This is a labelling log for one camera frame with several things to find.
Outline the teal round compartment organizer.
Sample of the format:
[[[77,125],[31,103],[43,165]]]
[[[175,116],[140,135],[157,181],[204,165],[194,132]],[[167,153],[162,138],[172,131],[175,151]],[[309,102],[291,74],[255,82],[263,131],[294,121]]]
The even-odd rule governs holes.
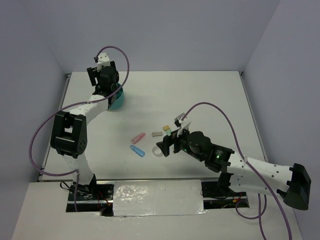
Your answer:
[[[124,104],[124,101],[125,101],[124,90],[119,83],[117,83],[117,87],[120,88],[120,90],[116,93],[115,95],[116,99],[114,103],[109,106],[108,111],[117,111]]]

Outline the blue highlighter pen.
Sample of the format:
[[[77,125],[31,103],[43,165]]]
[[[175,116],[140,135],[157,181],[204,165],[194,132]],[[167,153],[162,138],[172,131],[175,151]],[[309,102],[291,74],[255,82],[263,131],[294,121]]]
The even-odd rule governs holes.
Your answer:
[[[141,150],[140,148],[136,147],[135,145],[131,145],[130,149],[140,157],[145,156],[145,152],[143,150]]]

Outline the clear tape roll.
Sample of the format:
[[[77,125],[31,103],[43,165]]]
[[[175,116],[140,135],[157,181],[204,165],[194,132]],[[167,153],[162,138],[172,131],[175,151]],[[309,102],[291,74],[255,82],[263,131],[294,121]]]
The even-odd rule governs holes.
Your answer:
[[[163,153],[161,151],[161,149],[158,147],[158,146],[154,146],[152,148],[152,154],[155,156],[155,157],[162,157],[163,156]]]

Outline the silver foil sheet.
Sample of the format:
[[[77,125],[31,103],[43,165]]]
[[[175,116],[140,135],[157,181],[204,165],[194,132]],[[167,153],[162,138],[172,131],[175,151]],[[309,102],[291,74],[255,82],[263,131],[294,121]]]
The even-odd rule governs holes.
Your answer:
[[[117,181],[113,214],[117,217],[188,216],[205,213],[201,181]]]

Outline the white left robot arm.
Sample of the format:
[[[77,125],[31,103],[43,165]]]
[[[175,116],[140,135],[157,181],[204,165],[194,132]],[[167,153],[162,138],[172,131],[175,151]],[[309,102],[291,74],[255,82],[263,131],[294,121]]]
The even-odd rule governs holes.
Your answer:
[[[73,174],[73,186],[78,186],[77,192],[91,200],[97,196],[98,187],[96,176],[85,156],[88,144],[87,125],[111,108],[123,91],[104,99],[120,88],[119,72],[114,61],[107,60],[97,67],[89,67],[87,72],[95,90],[84,104],[55,114],[50,146],[63,157],[71,171],[78,171]]]

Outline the yellow small eraser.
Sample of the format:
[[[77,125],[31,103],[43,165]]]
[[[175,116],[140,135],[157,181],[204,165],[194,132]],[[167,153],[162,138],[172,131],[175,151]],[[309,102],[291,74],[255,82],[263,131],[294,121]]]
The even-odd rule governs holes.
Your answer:
[[[170,129],[170,127],[169,127],[168,125],[165,125],[165,126],[162,127],[162,129],[163,129],[164,131],[167,131],[167,130]]]

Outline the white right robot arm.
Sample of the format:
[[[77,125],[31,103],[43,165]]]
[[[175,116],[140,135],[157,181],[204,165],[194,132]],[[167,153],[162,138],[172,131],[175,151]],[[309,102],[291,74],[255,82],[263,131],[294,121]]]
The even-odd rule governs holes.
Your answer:
[[[312,181],[301,164],[286,166],[250,157],[243,159],[234,150],[213,144],[201,131],[185,129],[164,136],[156,146],[165,157],[182,151],[218,173],[217,190],[223,196],[255,193],[275,196],[293,209],[306,211],[309,208]]]

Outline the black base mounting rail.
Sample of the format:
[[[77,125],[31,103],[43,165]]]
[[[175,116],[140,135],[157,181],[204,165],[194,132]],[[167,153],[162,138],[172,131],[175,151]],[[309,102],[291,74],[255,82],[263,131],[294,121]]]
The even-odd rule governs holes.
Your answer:
[[[92,212],[104,217],[190,216],[208,210],[248,208],[247,195],[221,193],[212,180],[100,181],[93,195],[68,191],[67,213]]]

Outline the pink highlighter pen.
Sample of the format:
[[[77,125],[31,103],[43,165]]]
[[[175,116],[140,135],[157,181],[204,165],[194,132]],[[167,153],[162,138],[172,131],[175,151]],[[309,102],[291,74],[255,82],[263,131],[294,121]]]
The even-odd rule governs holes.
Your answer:
[[[134,138],[131,139],[131,143],[133,145],[135,145],[136,143],[141,141],[145,136],[146,136],[146,133],[145,132],[141,132],[140,134],[138,134],[137,136],[135,136]]]

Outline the grey rectangular eraser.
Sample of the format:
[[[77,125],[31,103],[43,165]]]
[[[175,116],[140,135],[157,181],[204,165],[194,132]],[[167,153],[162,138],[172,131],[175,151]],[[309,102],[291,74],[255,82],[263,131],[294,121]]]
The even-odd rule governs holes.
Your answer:
[[[156,132],[152,132],[151,133],[151,136],[152,137],[160,137],[160,136],[162,136],[163,135],[163,133],[161,132],[161,131],[156,131]]]

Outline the green highlighter pen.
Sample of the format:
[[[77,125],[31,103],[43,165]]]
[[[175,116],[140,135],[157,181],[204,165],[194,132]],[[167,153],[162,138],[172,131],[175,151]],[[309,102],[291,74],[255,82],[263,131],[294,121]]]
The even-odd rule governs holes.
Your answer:
[[[170,135],[172,134],[172,131],[171,131],[170,128],[166,130],[166,134],[167,134],[168,136],[170,136]]]

